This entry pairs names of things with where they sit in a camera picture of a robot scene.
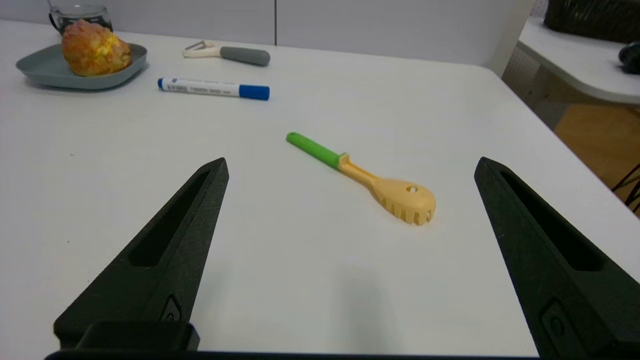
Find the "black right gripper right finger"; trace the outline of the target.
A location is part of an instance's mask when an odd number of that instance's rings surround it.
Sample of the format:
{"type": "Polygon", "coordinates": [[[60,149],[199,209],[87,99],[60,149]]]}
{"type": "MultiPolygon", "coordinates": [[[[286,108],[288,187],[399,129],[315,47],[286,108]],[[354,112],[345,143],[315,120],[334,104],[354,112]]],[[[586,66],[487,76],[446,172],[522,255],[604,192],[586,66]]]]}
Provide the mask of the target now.
{"type": "Polygon", "coordinates": [[[638,281],[507,166],[474,180],[539,356],[637,360],[638,281]]]}

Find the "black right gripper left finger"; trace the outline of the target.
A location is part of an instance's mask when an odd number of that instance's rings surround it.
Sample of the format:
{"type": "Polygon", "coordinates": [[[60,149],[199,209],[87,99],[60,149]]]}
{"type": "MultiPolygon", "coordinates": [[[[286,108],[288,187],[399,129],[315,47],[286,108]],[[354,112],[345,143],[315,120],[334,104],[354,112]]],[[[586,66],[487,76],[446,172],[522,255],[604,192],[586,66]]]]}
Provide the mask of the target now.
{"type": "Polygon", "coordinates": [[[229,171],[195,171],[54,322],[62,351],[185,351],[229,171]]]}

